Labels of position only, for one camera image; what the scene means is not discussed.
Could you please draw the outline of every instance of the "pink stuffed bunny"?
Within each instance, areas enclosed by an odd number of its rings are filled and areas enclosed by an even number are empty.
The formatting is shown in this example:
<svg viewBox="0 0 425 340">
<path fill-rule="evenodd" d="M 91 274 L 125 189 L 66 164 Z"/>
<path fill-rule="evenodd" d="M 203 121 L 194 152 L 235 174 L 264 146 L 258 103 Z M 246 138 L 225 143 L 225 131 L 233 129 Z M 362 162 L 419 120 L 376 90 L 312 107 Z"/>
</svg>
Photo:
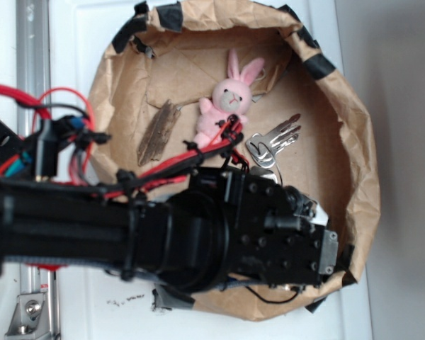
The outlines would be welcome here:
<svg viewBox="0 0 425 340">
<path fill-rule="evenodd" d="M 235 49 L 229 51 L 228 79 L 216 85 L 212 95 L 212 102 L 208 98 L 201 98 L 201 116 L 197 122 L 197 135 L 193 139 L 199 148 L 207 146 L 219 132 L 216 124 L 227 120 L 231 114 L 236 114 L 243 124 L 248 118 L 244 116 L 252 101 L 252 92 L 249 88 L 264 67 L 264 59 L 256 58 L 243 67 L 239 73 L 238 56 Z"/>
</svg>

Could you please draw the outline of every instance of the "robotic arm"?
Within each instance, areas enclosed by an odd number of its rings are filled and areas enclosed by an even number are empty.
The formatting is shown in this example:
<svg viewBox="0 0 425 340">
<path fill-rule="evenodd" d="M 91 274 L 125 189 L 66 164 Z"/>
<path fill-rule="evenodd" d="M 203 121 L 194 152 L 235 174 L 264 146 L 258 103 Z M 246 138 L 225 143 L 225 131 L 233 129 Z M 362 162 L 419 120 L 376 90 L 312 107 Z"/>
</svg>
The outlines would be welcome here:
<svg viewBox="0 0 425 340">
<path fill-rule="evenodd" d="M 45 119 L 0 169 L 0 268 L 3 261 L 97 266 L 182 293 L 213 289 L 231 273 L 253 284 L 320 285 L 338 249 L 336 233 L 319 221 L 321 207 L 296 188 L 226 164 L 200 167 L 221 154 L 247 170 L 234 149 L 239 119 L 223 126 L 222 142 L 203 149 L 188 143 L 185 154 L 140 177 L 120 171 L 113 185 L 88 184 L 73 157 L 80 184 L 62 185 L 41 181 L 53 176 L 58 151 L 72 142 L 79 153 L 107 136 L 72 117 Z M 188 189 L 163 203 L 147 200 L 147 191 L 187 175 Z M 127 202 L 113 200 L 119 195 Z"/>
</svg>

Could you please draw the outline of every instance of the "brown paper bag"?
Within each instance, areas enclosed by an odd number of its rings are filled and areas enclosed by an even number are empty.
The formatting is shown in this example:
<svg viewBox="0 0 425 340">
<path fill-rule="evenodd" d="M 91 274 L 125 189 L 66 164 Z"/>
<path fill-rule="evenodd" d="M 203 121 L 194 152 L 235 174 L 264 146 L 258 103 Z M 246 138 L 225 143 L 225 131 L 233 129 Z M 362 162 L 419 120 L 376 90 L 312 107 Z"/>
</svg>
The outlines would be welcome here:
<svg viewBox="0 0 425 340">
<path fill-rule="evenodd" d="M 113 136 L 93 153 L 100 179 L 113 181 L 119 168 L 138 175 L 156 165 L 139 167 L 137 148 L 168 99 L 182 109 L 163 158 L 184 152 L 182 141 L 196 133 L 198 99 L 210 96 L 226 77 L 227 53 L 234 47 L 241 66 L 255 57 L 266 61 L 266 77 L 252 87 L 263 97 L 247 113 L 244 136 L 266 134 L 301 114 L 300 138 L 278 155 L 278 165 L 285 183 L 322 204 L 339 234 L 338 271 L 292 302 L 267 304 L 236 288 L 196 294 L 194 308 L 263 320 L 358 282 L 380 217 L 373 129 L 364 105 L 301 22 L 288 7 L 278 10 L 247 0 L 188 0 L 135 10 L 106 50 L 90 93 L 99 130 Z M 244 143 L 238 149 L 251 160 Z M 214 159 L 206 165 L 221 163 Z M 156 195 L 182 188 L 157 189 Z M 283 288 L 255 290 L 275 301 L 293 294 Z"/>
</svg>

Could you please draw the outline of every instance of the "metal bracket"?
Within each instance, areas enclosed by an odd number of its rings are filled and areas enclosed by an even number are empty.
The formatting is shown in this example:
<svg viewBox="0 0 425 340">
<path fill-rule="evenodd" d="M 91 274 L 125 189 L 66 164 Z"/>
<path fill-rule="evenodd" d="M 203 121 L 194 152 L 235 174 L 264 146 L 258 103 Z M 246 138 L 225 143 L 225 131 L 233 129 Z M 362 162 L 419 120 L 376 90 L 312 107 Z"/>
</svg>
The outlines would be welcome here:
<svg viewBox="0 0 425 340">
<path fill-rule="evenodd" d="M 50 309 L 45 293 L 22 294 L 5 340 L 50 340 Z"/>
<path fill-rule="evenodd" d="M 336 232 L 325 230 L 318 273 L 322 275 L 331 275 L 334 272 L 338 251 L 339 236 Z"/>
</svg>

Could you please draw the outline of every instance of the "piece of wood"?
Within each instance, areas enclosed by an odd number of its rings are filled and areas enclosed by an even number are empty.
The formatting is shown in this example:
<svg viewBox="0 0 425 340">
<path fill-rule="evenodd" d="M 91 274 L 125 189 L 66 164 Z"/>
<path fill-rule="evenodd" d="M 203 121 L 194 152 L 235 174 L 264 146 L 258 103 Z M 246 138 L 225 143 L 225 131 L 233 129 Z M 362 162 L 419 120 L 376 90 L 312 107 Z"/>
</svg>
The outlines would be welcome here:
<svg viewBox="0 0 425 340">
<path fill-rule="evenodd" d="M 137 150 L 139 166 L 159 161 L 170 139 L 171 131 L 181 112 L 170 100 L 166 101 L 148 125 Z"/>
</svg>

